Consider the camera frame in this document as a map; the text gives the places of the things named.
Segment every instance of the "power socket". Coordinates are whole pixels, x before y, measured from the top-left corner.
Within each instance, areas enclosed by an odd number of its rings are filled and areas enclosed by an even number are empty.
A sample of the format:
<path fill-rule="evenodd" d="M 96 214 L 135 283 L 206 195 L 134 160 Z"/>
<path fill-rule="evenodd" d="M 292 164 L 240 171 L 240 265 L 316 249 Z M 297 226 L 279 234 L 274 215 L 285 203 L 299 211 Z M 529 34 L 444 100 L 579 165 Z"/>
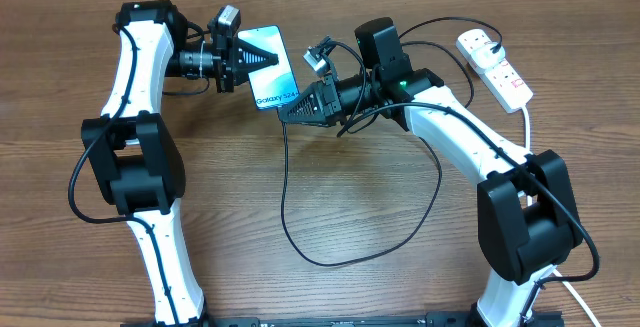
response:
<path fill-rule="evenodd" d="M 504 47 L 496 53 L 492 42 L 481 29 L 467 31 L 458 37 L 456 47 L 471 68 L 480 76 L 507 113 L 526 106 L 533 92 L 505 58 Z"/>

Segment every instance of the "plug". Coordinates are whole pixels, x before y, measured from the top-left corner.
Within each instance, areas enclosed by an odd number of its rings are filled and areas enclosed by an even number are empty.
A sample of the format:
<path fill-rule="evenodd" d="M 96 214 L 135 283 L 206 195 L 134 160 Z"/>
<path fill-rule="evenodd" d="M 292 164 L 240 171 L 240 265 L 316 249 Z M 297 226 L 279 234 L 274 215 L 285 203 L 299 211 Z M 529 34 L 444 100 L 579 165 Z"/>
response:
<path fill-rule="evenodd" d="M 315 47 L 307 48 L 307 52 L 302 56 L 305 62 L 311 67 L 318 77 L 324 76 L 329 71 L 329 64 L 324 60 L 322 54 L 329 54 L 333 48 L 326 48 L 325 44 L 331 40 L 331 37 L 326 36 Z"/>
<path fill-rule="evenodd" d="M 471 68 L 480 76 L 491 93 L 496 97 L 507 113 L 518 111 L 526 106 L 533 92 L 506 60 L 504 47 L 496 53 L 492 42 L 481 29 L 467 31 L 458 37 L 456 47 L 469 62 Z"/>
<path fill-rule="evenodd" d="M 498 43 L 496 42 L 490 42 L 471 53 L 471 67 L 477 74 L 486 73 L 505 58 L 504 47 L 500 46 L 497 52 L 493 52 L 494 47 L 497 45 Z"/>

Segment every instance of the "power strip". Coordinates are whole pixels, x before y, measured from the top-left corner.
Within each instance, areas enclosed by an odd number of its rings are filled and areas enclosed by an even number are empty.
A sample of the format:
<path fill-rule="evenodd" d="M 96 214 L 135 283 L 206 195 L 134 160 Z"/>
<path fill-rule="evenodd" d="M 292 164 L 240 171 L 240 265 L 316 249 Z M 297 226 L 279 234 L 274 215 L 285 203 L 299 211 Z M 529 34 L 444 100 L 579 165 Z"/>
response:
<path fill-rule="evenodd" d="M 526 106 L 533 97 L 533 92 L 505 58 L 504 47 L 493 52 L 496 45 L 481 29 L 467 31 L 456 41 L 460 53 L 505 111 L 516 112 Z"/>

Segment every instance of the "white cable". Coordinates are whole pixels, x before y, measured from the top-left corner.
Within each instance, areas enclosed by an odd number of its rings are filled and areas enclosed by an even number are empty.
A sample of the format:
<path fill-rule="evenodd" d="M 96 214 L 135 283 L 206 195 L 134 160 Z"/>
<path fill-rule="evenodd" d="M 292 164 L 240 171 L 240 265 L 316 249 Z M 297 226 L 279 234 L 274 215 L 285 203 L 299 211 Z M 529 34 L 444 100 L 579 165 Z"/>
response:
<path fill-rule="evenodd" d="M 202 44 L 200 45 L 200 78 L 202 78 L 202 53 L 204 52 L 204 40 L 202 41 Z"/>
<path fill-rule="evenodd" d="M 558 277 L 562 277 L 562 275 L 560 274 L 560 272 L 558 272 L 557 269 L 553 270 L 553 274 Z M 593 325 L 596 327 L 601 327 L 600 322 L 598 322 L 598 319 L 596 318 L 596 315 L 594 315 L 593 312 L 591 312 L 591 308 L 589 308 L 589 306 L 587 306 L 587 303 L 582 299 L 582 297 L 580 297 L 580 295 L 578 294 L 578 291 L 576 291 L 575 288 L 573 288 L 573 286 L 569 282 L 562 282 L 562 284 L 565 287 L 567 287 L 567 289 L 569 290 L 569 292 L 571 292 L 571 294 L 576 299 L 576 301 L 578 301 L 582 309 L 586 312 L 587 316 L 589 316 L 591 323 L 593 323 Z"/>
<path fill-rule="evenodd" d="M 524 117 L 524 148 L 531 151 L 531 120 L 527 106 L 522 106 L 522 117 Z M 533 204 L 533 197 L 527 196 L 527 206 Z"/>
<path fill-rule="evenodd" d="M 524 117 L 524 146 L 527 150 L 531 151 L 531 119 L 529 118 L 529 111 L 527 110 L 526 106 L 522 107 L 522 116 Z M 531 196 L 527 196 L 527 206 L 531 206 L 532 204 L 533 198 Z M 558 277 L 562 277 L 562 274 L 560 274 L 557 269 L 553 270 L 553 274 Z M 582 299 L 582 297 L 580 297 L 578 291 L 576 291 L 569 282 L 563 281 L 562 284 L 569 290 L 576 301 L 578 301 L 582 309 L 586 312 L 587 316 L 589 316 L 589 319 L 591 320 L 593 325 L 596 327 L 601 327 L 600 322 L 598 322 L 596 316 L 593 314 L 593 312 L 591 312 L 591 309 L 589 308 L 589 306 L 587 306 L 587 303 Z"/>

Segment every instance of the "cable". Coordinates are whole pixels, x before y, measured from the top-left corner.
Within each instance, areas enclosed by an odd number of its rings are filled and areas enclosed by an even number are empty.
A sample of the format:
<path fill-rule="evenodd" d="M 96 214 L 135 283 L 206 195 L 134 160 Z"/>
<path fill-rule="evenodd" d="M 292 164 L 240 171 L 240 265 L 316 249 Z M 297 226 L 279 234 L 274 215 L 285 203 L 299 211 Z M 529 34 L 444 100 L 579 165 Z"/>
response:
<path fill-rule="evenodd" d="M 136 66 L 137 66 L 137 63 L 138 63 L 138 46 L 136 45 L 136 41 L 133 38 L 133 36 L 131 36 L 131 34 L 129 33 L 129 31 L 127 31 L 126 28 L 122 27 L 119 30 L 122 31 L 122 33 L 124 33 L 127 36 L 127 38 L 129 39 L 129 42 L 131 43 L 131 51 L 132 51 L 131 72 L 129 72 L 129 79 L 127 80 L 127 86 L 125 88 L 124 95 L 122 96 L 122 103 L 120 104 L 120 107 L 118 107 L 118 110 L 116 111 L 116 113 L 114 113 L 114 115 L 111 117 L 109 122 L 107 122 L 105 124 L 104 128 L 100 131 L 98 136 L 84 150 L 84 152 L 80 156 L 80 159 L 78 160 L 78 163 L 76 163 L 76 166 L 73 169 L 73 173 L 71 174 L 71 178 L 69 179 L 69 188 L 68 188 L 68 191 L 67 191 L 68 192 L 68 199 L 69 199 L 69 207 L 71 208 L 71 211 L 73 211 L 73 213 L 78 218 L 80 218 L 81 220 L 83 220 L 83 221 L 85 221 L 87 223 L 105 224 L 105 223 L 116 223 L 116 222 L 129 222 L 129 221 L 131 221 L 131 222 L 137 222 L 137 223 L 141 224 L 144 227 L 144 229 L 146 230 L 147 234 L 149 235 L 149 237 L 151 239 L 151 244 L 153 245 L 153 250 L 155 251 L 156 261 L 158 263 L 158 271 L 160 272 L 160 279 L 162 281 L 162 287 L 164 289 L 164 294 L 165 294 L 165 296 L 167 297 L 167 299 L 169 301 L 169 306 L 171 307 L 171 313 L 173 315 L 174 322 L 176 324 L 179 324 L 178 310 L 176 309 L 176 306 L 175 306 L 175 304 L 173 302 L 173 298 L 171 297 L 171 288 L 169 287 L 169 284 L 167 283 L 167 278 L 166 278 L 166 275 L 164 273 L 164 267 L 163 267 L 163 264 L 162 264 L 162 257 L 160 256 L 160 249 L 158 247 L 158 242 L 156 241 L 155 235 L 153 233 L 153 228 L 151 226 L 149 226 L 149 224 L 146 223 L 144 220 L 142 220 L 140 218 L 137 218 L 137 217 L 134 217 L 133 215 L 111 217 L 111 218 L 92 218 L 92 217 L 89 217 L 89 216 L 83 214 L 78 209 L 78 206 L 76 205 L 75 186 L 76 186 L 76 182 L 78 181 L 78 176 L 80 175 L 80 170 L 82 169 L 82 166 L 87 161 L 87 158 L 89 157 L 89 153 L 94 148 L 94 146 L 96 145 L 98 140 L 100 140 L 107 133 L 107 131 L 111 128 L 111 126 L 113 126 L 115 121 L 118 120 L 118 118 L 124 112 L 124 109 L 126 108 L 127 103 L 129 103 L 129 95 L 131 94 L 131 88 L 133 86 L 133 79 L 134 79 L 134 76 L 135 76 L 135 73 L 136 73 Z"/>
<path fill-rule="evenodd" d="M 531 123 L 527 106 L 522 106 L 522 117 L 524 118 L 524 148 L 531 151 Z M 527 206 L 533 204 L 533 197 L 527 195 Z"/>
<path fill-rule="evenodd" d="M 210 81 L 209 81 L 209 77 L 205 76 L 205 77 L 202 77 L 202 78 L 207 80 L 207 86 L 205 88 L 201 89 L 201 90 L 197 90 L 197 91 L 193 91 L 193 92 L 165 92 L 165 91 L 163 91 L 162 94 L 165 95 L 165 96 L 197 96 L 199 94 L 203 94 L 203 93 L 205 93 L 205 92 L 207 92 L 209 90 L 209 86 L 211 84 L 210 84 Z"/>
<path fill-rule="evenodd" d="M 204 31 L 202 30 L 202 27 L 198 26 L 195 22 L 191 22 L 191 21 L 187 21 L 187 27 L 191 28 L 192 30 L 196 31 L 196 33 L 188 35 L 187 39 L 192 39 L 195 37 L 200 37 L 200 43 L 204 42 Z"/>
<path fill-rule="evenodd" d="M 367 87 L 367 70 L 364 67 L 364 62 L 362 61 L 362 58 L 360 58 L 360 56 L 356 53 L 356 51 L 354 51 L 351 47 L 347 46 L 346 44 L 340 42 L 340 41 L 334 41 L 334 40 L 329 40 L 327 42 L 324 43 L 327 46 L 340 46 L 342 48 L 344 48 L 345 50 L 347 50 L 347 52 L 351 53 L 351 55 L 358 61 L 358 63 L 360 64 L 360 72 L 362 73 L 362 89 L 360 90 L 360 96 L 358 97 L 358 102 L 356 103 L 356 108 L 353 111 L 353 113 L 351 114 L 351 116 L 349 116 L 349 120 L 347 121 L 347 124 L 349 124 L 351 121 L 353 121 L 354 116 L 356 115 L 356 113 L 358 113 L 358 109 L 360 108 L 360 103 L 362 102 L 362 98 L 364 97 L 364 92 L 365 89 Z M 344 133 L 344 131 L 346 131 L 346 129 L 343 127 L 340 132 Z"/>
<path fill-rule="evenodd" d="M 556 275 L 557 277 L 562 277 L 562 274 L 560 274 L 560 272 L 558 272 L 557 269 L 553 270 L 553 274 Z M 589 306 L 587 306 L 587 303 L 582 299 L 582 297 L 580 297 L 580 294 L 578 294 L 578 291 L 576 291 L 576 289 L 573 288 L 573 286 L 569 282 L 562 282 L 562 284 L 565 287 L 567 287 L 567 289 L 569 290 L 569 292 L 571 292 L 571 294 L 576 299 L 576 301 L 578 301 L 578 303 L 580 304 L 584 312 L 587 314 L 587 316 L 589 316 L 591 323 L 593 323 L 593 325 L 596 327 L 601 327 L 600 322 L 598 322 L 598 319 L 596 318 L 596 315 L 593 314 L 593 312 L 591 311 L 591 308 L 589 308 Z"/>
<path fill-rule="evenodd" d="M 373 92 L 373 94 L 376 96 L 376 98 L 378 99 L 378 101 L 382 101 L 382 98 L 380 97 L 380 94 L 378 93 L 378 90 L 376 89 L 376 70 L 380 67 L 379 64 L 376 64 L 375 66 L 373 66 L 373 68 L 371 69 L 371 91 Z M 363 129 L 371 126 L 373 124 L 373 122 L 375 122 L 378 119 L 378 114 L 374 114 L 373 118 L 371 118 L 369 120 L 369 122 L 365 123 L 364 126 L 358 128 L 355 131 L 349 131 L 347 130 L 348 134 L 356 134 L 360 131 L 362 131 Z"/>
<path fill-rule="evenodd" d="M 427 46 L 433 46 L 433 47 L 439 48 L 453 59 L 453 61 L 458 65 L 458 67 L 460 67 L 460 70 L 462 71 L 462 73 L 464 73 L 464 76 L 467 78 L 467 82 L 469 82 L 469 92 L 470 92 L 469 101 L 467 101 L 467 103 L 464 105 L 465 108 L 468 108 L 471 105 L 471 102 L 473 102 L 473 97 L 475 95 L 475 88 L 473 87 L 473 81 L 471 80 L 471 76 L 469 75 L 469 72 L 467 72 L 467 70 L 464 68 L 464 65 L 462 64 L 462 62 L 460 62 L 460 60 L 453 53 L 451 53 L 451 51 L 449 51 L 446 47 L 441 46 L 434 42 L 411 41 L 411 42 L 405 42 L 400 46 L 404 47 L 404 46 L 412 46 L 412 45 L 427 45 Z"/>
<path fill-rule="evenodd" d="M 307 261 L 309 263 L 312 263 L 312 264 L 314 264 L 316 266 L 320 266 L 320 267 L 338 267 L 338 266 L 344 266 L 344 265 L 353 264 L 353 263 L 360 263 L 360 262 L 364 262 L 364 261 L 370 261 L 370 260 L 372 260 L 374 258 L 378 258 L 380 256 L 384 256 L 386 254 L 389 254 L 389 253 L 399 249 L 400 247 L 402 247 L 405 244 L 407 244 L 413 238 L 413 236 L 415 236 L 416 233 L 418 233 L 418 230 L 420 230 L 420 227 L 422 227 L 422 224 L 427 219 L 427 216 L 429 215 L 429 212 L 431 211 L 431 207 L 433 207 L 433 203 L 436 201 L 436 197 L 438 196 L 438 191 L 440 190 L 440 183 L 442 182 L 442 166 L 440 165 L 440 160 L 438 160 L 438 156 L 436 156 L 436 153 L 433 151 L 431 146 L 429 146 L 429 144 L 425 140 L 423 140 L 421 138 L 422 142 L 429 149 L 429 152 L 431 152 L 431 155 L 433 156 L 433 159 L 434 159 L 434 161 L 436 163 L 436 168 L 438 169 L 438 183 L 436 185 L 435 192 L 433 192 L 433 197 L 431 198 L 431 202 L 429 203 L 429 207 L 427 207 L 427 211 L 425 212 L 424 216 L 422 216 L 422 219 L 420 220 L 420 223 L 418 223 L 418 226 L 413 230 L 413 232 L 409 235 L 409 237 L 407 237 L 404 241 L 398 243 L 397 245 L 395 245 L 392 248 L 389 248 L 387 250 L 384 250 L 382 252 L 378 252 L 378 253 L 370 255 L 370 256 L 355 258 L 355 259 L 351 259 L 351 260 L 348 260 L 348 261 L 337 262 L 337 263 L 320 263 L 320 262 L 316 262 L 316 261 L 312 260 L 311 258 L 307 257 L 298 248 L 298 246 L 295 244 L 295 242 L 293 242 L 293 239 L 291 238 L 291 235 L 289 234 L 289 230 L 287 229 L 287 223 L 285 222 L 284 204 L 285 204 L 285 198 L 287 196 L 287 185 L 288 185 L 288 179 L 289 179 L 289 143 L 288 143 L 288 138 L 287 138 L 287 124 L 285 122 L 282 122 L 282 136 L 283 136 L 283 139 L 284 139 L 284 182 L 282 184 L 282 201 L 281 201 L 281 204 L 280 204 L 280 220 L 282 221 L 282 229 L 284 230 L 284 234 L 287 236 L 287 239 L 289 240 L 289 243 L 291 243 L 291 246 L 293 246 L 293 249 L 295 249 L 296 252 L 298 252 L 300 257 L 302 257 L 305 261 Z"/>
<path fill-rule="evenodd" d="M 457 119 L 459 119 L 464 124 L 466 124 L 478 137 L 480 137 L 480 139 L 482 139 L 492 150 L 494 150 L 498 156 L 500 156 L 502 159 L 507 161 L 516 170 L 518 170 L 518 172 L 520 172 L 531 183 L 533 183 L 536 186 L 536 188 L 538 189 L 538 193 L 543 194 L 555 206 L 560 208 L 560 210 L 562 210 L 562 212 L 566 215 L 567 219 L 569 219 L 571 224 L 578 230 L 580 235 L 584 238 L 585 242 L 587 243 L 587 246 L 589 247 L 589 251 L 591 252 L 591 257 L 593 259 L 593 265 L 591 267 L 591 270 L 589 272 L 585 273 L 584 275 L 564 276 L 564 277 L 549 276 L 549 277 L 545 277 L 545 278 L 542 278 L 542 279 L 536 281 L 535 284 L 534 284 L 534 287 L 531 290 L 531 293 L 529 294 L 529 297 L 527 298 L 525 306 L 522 309 L 522 312 L 520 313 L 520 315 L 521 315 L 521 325 L 525 323 L 526 314 L 529 311 L 529 309 L 531 308 L 531 305 L 533 304 L 533 301 L 536 298 L 538 290 L 541 287 L 543 287 L 546 283 L 548 283 L 548 282 L 563 282 L 563 281 L 566 281 L 566 282 L 587 281 L 587 280 L 593 278 L 598 273 L 598 271 L 600 270 L 600 256 L 598 255 L 598 250 L 596 248 L 596 245 L 593 242 L 593 240 L 591 239 L 591 236 L 589 235 L 589 233 L 587 233 L 587 231 L 580 224 L 580 222 L 578 222 L 578 220 L 573 216 L 573 214 L 571 214 L 567 210 L 567 208 L 562 204 L 562 202 L 560 202 L 558 200 L 558 198 L 556 196 L 554 196 L 549 191 L 549 189 L 547 189 L 547 187 L 544 184 L 542 184 L 542 182 L 538 181 L 531 173 L 529 173 L 526 170 L 526 168 L 524 168 L 523 166 L 518 164 L 516 161 L 514 161 L 511 157 L 509 157 L 509 155 L 507 155 L 502 148 L 498 147 L 486 134 L 484 134 L 484 132 L 482 132 L 482 130 L 480 128 L 478 128 L 478 126 L 473 124 L 473 122 L 471 122 L 467 117 L 465 117 L 461 113 L 453 110 L 451 107 L 444 107 L 444 106 L 440 106 L 440 105 L 435 105 L 435 104 L 431 104 L 431 103 L 422 103 L 422 102 L 395 103 L 395 104 L 382 106 L 382 107 L 376 108 L 374 110 L 370 110 L 368 112 L 365 112 L 361 116 L 356 118 L 351 124 L 345 125 L 345 128 L 350 128 L 353 125 L 361 122 L 365 118 L 367 118 L 367 117 L 369 117 L 369 116 L 371 116 L 371 115 L 373 115 L 375 113 L 380 113 L 381 111 L 384 111 L 384 110 L 387 110 L 387 109 L 392 109 L 392 108 L 398 108 L 398 107 L 430 108 L 430 109 L 434 109 L 434 110 L 445 112 L 446 114 L 450 114 L 450 115 L 456 117 Z"/>
<path fill-rule="evenodd" d="M 196 38 L 198 36 L 202 36 L 202 38 L 204 38 L 205 35 L 210 34 L 211 31 L 204 31 L 202 33 L 198 32 L 198 33 L 193 33 L 187 36 L 187 39 L 192 39 L 192 38 Z"/>
<path fill-rule="evenodd" d="M 531 151 L 531 148 L 532 148 L 531 147 L 531 122 L 530 122 L 531 119 L 529 117 L 529 110 L 527 109 L 527 106 L 522 106 L 522 117 L 524 118 L 524 147 L 528 151 Z M 531 206 L 532 204 L 533 204 L 533 198 L 531 196 L 527 196 L 527 206 Z M 560 274 L 560 272 L 558 272 L 557 269 L 553 270 L 553 274 L 556 275 L 557 277 L 562 277 L 562 275 Z M 576 299 L 576 301 L 578 301 L 578 303 L 580 304 L 582 309 L 585 311 L 587 316 L 589 316 L 589 319 L 591 320 L 593 325 L 596 327 L 600 327 L 600 322 L 598 322 L 598 320 L 596 319 L 596 316 L 593 314 L 593 312 L 591 312 L 591 309 L 589 308 L 587 303 L 582 299 L 582 297 L 580 297 L 580 295 L 578 294 L 578 291 L 576 291 L 575 288 L 573 288 L 571 283 L 563 281 L 562 284 L 569 290 L 569 292 Z"/>
<path fill-rule="evenodd" d="M 400 34 L 400 36 L 398 38 L 402 38 L 404 35 L 406 35 L 407 33 L 413 31 L 414 29 L 418 28 L 418 27 L 422 27 L 426 24 L 429 23 L 434 23 L 434 22 L 439 22 L 439 21 L 466 21 L 466 22 L 473 22 L 473 23 L 477 23 L 479 25 L 485 26 L 487 28 L 490 28 L 491 30 L 493 30 L 495 33 L 498 34 L 498 36 L 500 37 L 500 40 L 498 41 L 498 44 L 495 45 L 495 47 L 493 47 L 491 49 L 491 51 L 493 53 L 497 53 L 500 50 L 500 47 L 502 47 L 502 33 L 500 33 L 500 31 L 498 31 L 497 28 L 493 27 L 492 25 L 486 23 L 486 22 L 482 22 L 480 20 L 477 20 L 475 18 L 469 18 L 469 17 L 440 17 L 440 18 L 434 18 L 432 20 L 428 20 L 428 21 L 424 21 L 422 23 L 418 23 L 417 25 L 409 28 L 408 30 L 402 32 L 402 34 Z"/>

